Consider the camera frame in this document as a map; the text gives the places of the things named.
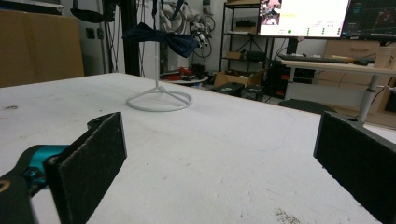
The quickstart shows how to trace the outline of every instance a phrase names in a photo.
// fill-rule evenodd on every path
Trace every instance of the keyboard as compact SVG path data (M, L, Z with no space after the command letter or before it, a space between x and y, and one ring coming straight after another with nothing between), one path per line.
M309 63L350 63L347 60L339 58L317 58L317 57L305 57L297 55L286 55L281 54L278 57L285 61L298 61L298 62L309 62Z

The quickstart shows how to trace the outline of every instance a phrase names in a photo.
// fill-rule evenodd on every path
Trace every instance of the desk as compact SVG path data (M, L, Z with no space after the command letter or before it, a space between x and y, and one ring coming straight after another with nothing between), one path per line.
M344 63L309 63L284 61L287 67L291 68L288 88L286 90L285 100L299 99L308 100L330 105L350 105L360 109L358 120L365 121L370 104L375 97L375 89L380 76L396 77L396 71L389 69L373 68L373 65L360 66L355 64ZM294 72L296 68L330 70L336 72L348 72L360 74L363 76L372 76L370 85L366 91L347 90L334 87L324 87L304 83L294 83Z
M313 157L319 115L161 84L192 105L134 110L126 98L154 81L123 74L0 89L0 174L26 148L69 145L120 111L128 158L89 223L378 223ZM59 222L48 190L33 204L40 223Z

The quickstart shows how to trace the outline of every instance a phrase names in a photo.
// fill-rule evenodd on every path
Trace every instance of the wire stand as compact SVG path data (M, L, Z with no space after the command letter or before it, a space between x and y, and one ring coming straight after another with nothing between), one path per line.
M182 92L182 91L167 91L163 86L160 86L159 80L158 80L159 79L158 71L156 71L156 74L157 74L157 76L155 78L155 87L148 91L144 91L140 94L128 97L126 99L126 104L128 106L130 106L134 109L148 111L148 112L171 112L171 111L177 111L177 110L187 108L192 104L192 97L190 95L188 95L187 93ZM140 98L147 94L152 94L152 93L169 95L169 96L173 97L174 99L180 101L181 105L172 105L171 107L168 107L168 108L165 108L165 107L155 108L155 107L137 105L137 104L133 103L133 100Z

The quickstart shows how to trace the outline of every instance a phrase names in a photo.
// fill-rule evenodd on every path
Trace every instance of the computer screen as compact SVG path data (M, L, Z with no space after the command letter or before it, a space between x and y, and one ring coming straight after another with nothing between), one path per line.
M351 0L342 37L396 40L396 0Z
M348 4L349 0L261 0L258 35L340 38Z

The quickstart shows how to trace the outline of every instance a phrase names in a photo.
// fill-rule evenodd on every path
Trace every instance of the metal shelving unit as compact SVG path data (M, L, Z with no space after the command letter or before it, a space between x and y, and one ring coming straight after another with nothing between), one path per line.
M229 33L229 31L225 31L224 28L225 28L225 23L226 23L226 18L225 18L226 17L226 13L228 12L228 10L231 10L231 12L232 12L232 16L231 16L231 25L232 25L232 27L231 27L230 31L233 32L233 25L235 23L235 20L234 20L235 11L237 9L257 9L257 10L259 10L260 9L260 4L229 5L227 3L224 3L224 7L223 7L223 23L222 23L222 26L221 26L221 46L220 46L219 71L222 70L221 68L222 68L222 65L223 65L224 61L226 61L226 63L227 63L227 69L230 69L232 61L246 62L247 63L247 70L249 70L249 67L250 67L251 63L256 63L256 62L253 62L253 61L249 61L247 59L230 59L230 58L227 58L225 56L226 53L223 52L224 51L224 42L225 42L224 38L225 38L225 36L229 36L230 37L229 38L230 41L228 43L228 48L227 48L228 51L237 51L238 52L238 51L240 51L243 48L247 48L247 50L252 51L253 46L255 46L255 48L257 48L259 51L265 52L267 57L265 59L263 59L262 62L260 62L260 63L262 63L262 68L265 68L271 62L271 55L272 55L273 45L274 45L274 40L275 39L274 38L263 37L263 36L259 36L259 35L254 35L254 34L232 34L232 33ZM259 24L260 22L261 22L260 18L258 17L257 24ZM235 45L236 38L238 40L242 40L242 44L239 43L239 45L237 47ZM256 41L257 39L266 39L264 46L260 46L257 43L257 41Z

